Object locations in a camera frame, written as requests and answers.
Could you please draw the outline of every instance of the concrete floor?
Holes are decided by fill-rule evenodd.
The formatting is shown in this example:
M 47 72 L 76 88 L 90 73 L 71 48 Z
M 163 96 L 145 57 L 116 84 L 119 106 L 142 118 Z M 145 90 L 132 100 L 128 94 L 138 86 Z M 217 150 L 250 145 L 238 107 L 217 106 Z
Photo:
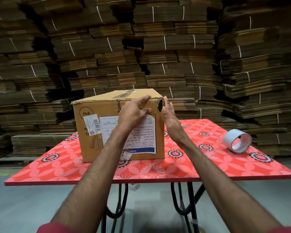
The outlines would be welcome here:
M 8 175 L 0 171 L 0 233 L 35 233 L 40 225 L 50 221 L 72 189 L 68 185 L 4 187 Z M 291 226 L 291 180 L 240 181 L 238 184 L 283 225 Z M 194 183 L 194 190 L 199 186 L 200 183 Z M 182 192 L 187 205 L 185 183 Z M 112 185 L 108 199 L 111 211 L 115 210 L 117 194 L 118 185 Z M 206 233 L 229 232 L 206 192 L 196 206 L 199 224 Z M 108 218 L 107 232 L 111 227 L 112 220 Z M 129 190 L 123 232 L 185 232 L 183 219 L 172 203 L 169 183 L 141 184 L 136 192 Z

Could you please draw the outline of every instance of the white tape roll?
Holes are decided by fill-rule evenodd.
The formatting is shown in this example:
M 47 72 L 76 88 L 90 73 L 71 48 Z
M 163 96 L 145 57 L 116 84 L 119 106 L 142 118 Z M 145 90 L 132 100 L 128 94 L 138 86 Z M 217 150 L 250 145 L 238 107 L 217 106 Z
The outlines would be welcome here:
M 232 145 L 233 142 L 239 137 L 240 137 L 240 141 L 237 144 Z M 252 143 L 251 136 L 238 129 L 230 130 L 223 137 L 223 144 L 225 144 L 227 148 L 229 148 L 231 151 L 237 154 L 245 152 L 249 148 L 251 143 Z

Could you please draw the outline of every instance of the floral tablecloth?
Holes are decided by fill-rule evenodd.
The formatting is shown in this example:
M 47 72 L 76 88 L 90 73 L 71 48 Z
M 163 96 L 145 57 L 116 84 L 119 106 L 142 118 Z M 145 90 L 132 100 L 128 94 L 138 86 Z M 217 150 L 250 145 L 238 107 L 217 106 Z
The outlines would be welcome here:
M 233 180 L 291 179 L 290 169 L 254 147 L 242 154 L 229 151 L 222 143 L 227 131 L 208 119 L 181 122 L 199 149 Z M 77 184 L 90 164 L 82 162 L 78 133 L 75 133 L 6 180 L 5 185 Z M 187 181 L 200 181 L 200 178 L 166 128 L 165 159 L 121 161 L 113 178 L 113 183 Z

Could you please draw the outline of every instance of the person's left arm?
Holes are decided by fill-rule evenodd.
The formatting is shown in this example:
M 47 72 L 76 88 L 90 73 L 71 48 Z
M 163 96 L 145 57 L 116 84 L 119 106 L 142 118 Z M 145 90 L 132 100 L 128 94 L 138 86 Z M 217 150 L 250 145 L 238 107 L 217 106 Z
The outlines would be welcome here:
M 111 183 L 126 139 L 151 109 L 140 109 L 151 96 L 147 95 L 125 103 L 119 114 L 118 125 L 107 143 L 79 183 L 51 220 L 72 231 L 96 232 L 107 205 Z

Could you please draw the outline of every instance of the cardboard box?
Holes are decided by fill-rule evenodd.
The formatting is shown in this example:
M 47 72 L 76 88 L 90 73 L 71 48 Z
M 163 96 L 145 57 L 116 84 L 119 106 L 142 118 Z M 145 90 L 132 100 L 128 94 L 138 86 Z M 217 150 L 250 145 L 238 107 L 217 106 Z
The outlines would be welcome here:
M 84 162 L 92 162 L 97 157 L 117 125 L 119 112 L 125 102 L 145 95 L 152 97 L 140 107 L 152 108 L 152 113 L 145 118 L 138 131 L 131 132 L 124 151 L 126 154 L 132 153 L 130 160 L 165 158 L 164 121 L 161 117 L 163 97 L 154 89 L 132 89 L 72 102 Z

